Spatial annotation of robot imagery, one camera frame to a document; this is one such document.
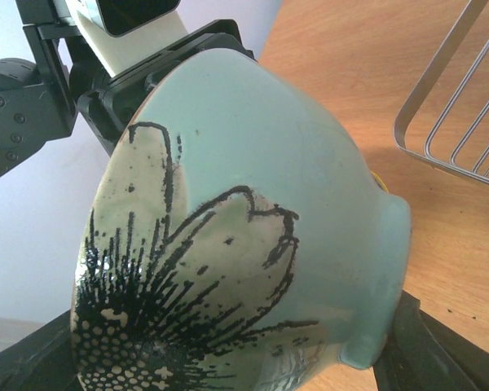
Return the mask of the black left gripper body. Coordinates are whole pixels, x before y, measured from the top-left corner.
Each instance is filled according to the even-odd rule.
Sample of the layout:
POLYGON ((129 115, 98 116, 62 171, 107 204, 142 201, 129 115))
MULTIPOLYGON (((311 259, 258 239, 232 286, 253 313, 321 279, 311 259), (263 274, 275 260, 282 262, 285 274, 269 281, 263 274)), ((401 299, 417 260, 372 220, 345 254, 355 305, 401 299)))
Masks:
POLYGON ((245 48, 237 23, 214 20, 163 49, 147 55, 115 77, 91 49, 76 62, 76 105, 108 154, 154 87, 181 63, 202 51, 231 49, 254 59, 245 48))

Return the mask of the celadon green flower bowl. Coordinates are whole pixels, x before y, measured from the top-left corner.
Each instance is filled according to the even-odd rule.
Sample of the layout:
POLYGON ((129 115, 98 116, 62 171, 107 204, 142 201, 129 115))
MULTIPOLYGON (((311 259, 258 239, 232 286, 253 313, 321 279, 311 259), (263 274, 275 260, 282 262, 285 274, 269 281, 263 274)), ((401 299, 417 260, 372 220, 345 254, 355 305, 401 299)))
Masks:
POLYGON ((246 55, 168 74, 108 162, 70 318, 84 390, 295 390, 390 333, 411 211, 320 104, 246 55))

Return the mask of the chrome wire dish rack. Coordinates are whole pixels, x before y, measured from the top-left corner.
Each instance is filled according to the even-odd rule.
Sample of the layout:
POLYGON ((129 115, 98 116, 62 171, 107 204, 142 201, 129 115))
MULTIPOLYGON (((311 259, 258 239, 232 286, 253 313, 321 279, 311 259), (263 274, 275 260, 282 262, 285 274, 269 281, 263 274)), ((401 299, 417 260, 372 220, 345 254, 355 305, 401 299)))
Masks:
POLYGON ((489 1, 469 1, 393 125, 400 151, 489 187, 489 1))

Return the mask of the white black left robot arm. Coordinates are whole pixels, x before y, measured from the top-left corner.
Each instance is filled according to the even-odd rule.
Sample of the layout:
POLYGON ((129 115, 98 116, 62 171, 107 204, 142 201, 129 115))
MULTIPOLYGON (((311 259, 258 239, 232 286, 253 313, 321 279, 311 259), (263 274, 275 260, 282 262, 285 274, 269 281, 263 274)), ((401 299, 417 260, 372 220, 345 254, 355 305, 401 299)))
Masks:
POLYGON ((32 60, 0 59, 0 177, 83 116, 106 152, 153 88, 193 55, 253 57, 232 19, 188 32, 176 1, 19 1, 32 60))

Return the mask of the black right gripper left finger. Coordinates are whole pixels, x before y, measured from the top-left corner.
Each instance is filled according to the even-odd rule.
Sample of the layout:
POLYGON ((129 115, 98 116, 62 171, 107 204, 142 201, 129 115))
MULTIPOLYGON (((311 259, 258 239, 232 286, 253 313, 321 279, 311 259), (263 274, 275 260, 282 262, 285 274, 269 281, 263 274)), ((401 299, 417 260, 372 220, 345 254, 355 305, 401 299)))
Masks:
POLYGON ((66 311, 0 352, 0 390, 80 390, 66 311))

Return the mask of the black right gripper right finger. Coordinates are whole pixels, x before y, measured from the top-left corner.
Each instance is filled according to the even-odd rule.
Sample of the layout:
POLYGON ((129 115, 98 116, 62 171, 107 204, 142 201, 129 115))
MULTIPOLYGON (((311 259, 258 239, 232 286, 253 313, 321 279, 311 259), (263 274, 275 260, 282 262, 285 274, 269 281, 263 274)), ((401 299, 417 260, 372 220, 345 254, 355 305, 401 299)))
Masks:
POLYGON ((373 372, 379 390, 489 390, 489 353, 403 292, 373 372))

